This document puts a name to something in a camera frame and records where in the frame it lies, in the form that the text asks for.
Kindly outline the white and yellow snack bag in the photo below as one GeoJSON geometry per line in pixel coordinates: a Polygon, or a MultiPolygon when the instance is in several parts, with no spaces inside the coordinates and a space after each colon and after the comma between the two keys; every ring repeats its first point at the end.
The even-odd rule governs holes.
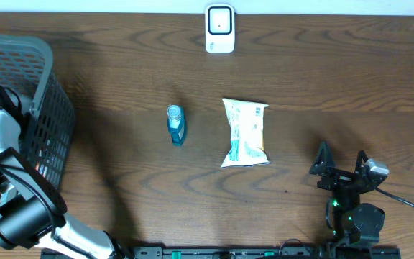
{"type": "Polygon", "coordinates": [[[268,104],[222,99],[231,128],[231,148],[221,167],[268,164],[264,151],[264,111],[268,104]]]}

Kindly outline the dark grey plastic basket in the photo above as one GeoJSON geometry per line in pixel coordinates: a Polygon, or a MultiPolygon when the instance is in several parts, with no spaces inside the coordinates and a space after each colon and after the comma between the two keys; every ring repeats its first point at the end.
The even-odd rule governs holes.
{"type": "Polygon", "coordinates": [[[45,41],[0,34],[0,86],[15,91],[12,101],[22,103],[19,153],[60,193],[75,111],[52,67],[45,41]]]}

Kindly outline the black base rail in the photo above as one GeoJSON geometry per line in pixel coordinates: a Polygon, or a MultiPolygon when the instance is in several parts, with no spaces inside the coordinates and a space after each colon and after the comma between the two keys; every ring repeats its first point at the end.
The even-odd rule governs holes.
{"type": "MultiPolygon", "coordinates": [[[[254,259],[254,258],[327,258],[314,248],[299,245],[278,247],[133,247],[131,255],[136,259],[254,259]]],[[[400,259],[397,248],[373,248],[371,250],[345,249],[337,251],[337,258],[400,259]]]]}

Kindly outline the teal bottle with clear cap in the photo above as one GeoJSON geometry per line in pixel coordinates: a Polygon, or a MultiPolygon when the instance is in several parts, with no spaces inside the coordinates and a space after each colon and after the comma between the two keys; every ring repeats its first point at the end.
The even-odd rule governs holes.
{"type": "Polygon", "coordinates": [[[186,137],[185,113],[181,106],[171,104],[167,108],[167,128],[170,133],[172,143],[181,146],[186,137]]]}

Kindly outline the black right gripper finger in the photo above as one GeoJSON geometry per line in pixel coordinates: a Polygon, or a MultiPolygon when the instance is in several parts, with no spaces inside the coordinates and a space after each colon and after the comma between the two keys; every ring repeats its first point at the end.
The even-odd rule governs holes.
{"type": "Polygon", "coordinates": [[[333,153],[331,152],[329,144],[323,141],[318,149],[315,162],[310,167],[309,173],[311,175],[323,176],[335,166],[333,153]]]}
{"type": "Polygon", "coordinates": [[[369,160],[367,154],[364,150],[360,150],[357,154],[357,159],[355,163],[355,173],[358,173],[361,170],[361,167],[364,163],[366,163],[369,160]]]}

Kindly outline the white barcode scanner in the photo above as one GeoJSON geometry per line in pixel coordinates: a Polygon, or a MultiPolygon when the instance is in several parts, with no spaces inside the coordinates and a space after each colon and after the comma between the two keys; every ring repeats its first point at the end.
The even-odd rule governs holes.
{"type": "Polygon", "coordinates": [[[205,10],[205,44],[208,53],[232,53],[235,48],[235,10],[229,4],[211,4],[205,10]]]}

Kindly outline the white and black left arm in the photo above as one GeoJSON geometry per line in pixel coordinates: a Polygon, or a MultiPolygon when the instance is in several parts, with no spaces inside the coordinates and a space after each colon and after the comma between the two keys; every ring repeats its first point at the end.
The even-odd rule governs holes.
{"type": "Polygon", "coordinates": [[[0,86],[0,247],[54,250],[70,258],[133,258],[104,231],[68,213],[58,190],[19,153],[21,101],[0,86]]]}

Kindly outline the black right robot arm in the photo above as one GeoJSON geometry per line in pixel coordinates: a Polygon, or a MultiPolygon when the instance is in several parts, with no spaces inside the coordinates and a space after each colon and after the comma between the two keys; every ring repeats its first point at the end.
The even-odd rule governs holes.
{"type": "Polygon", "coordinates": [[[336,167],[326,141],[319,146],[311,175],[320,176],[317,187],[332,193],[326,205],[326,224],[334,231],[333,241],[326,246],[330,257],[341,250],[371,250],[380,241],[385,213],[373,204],[360,202],[362,194],[373,191],[389,175],[385,163],[358,152],[353,172],[336,167]]]}

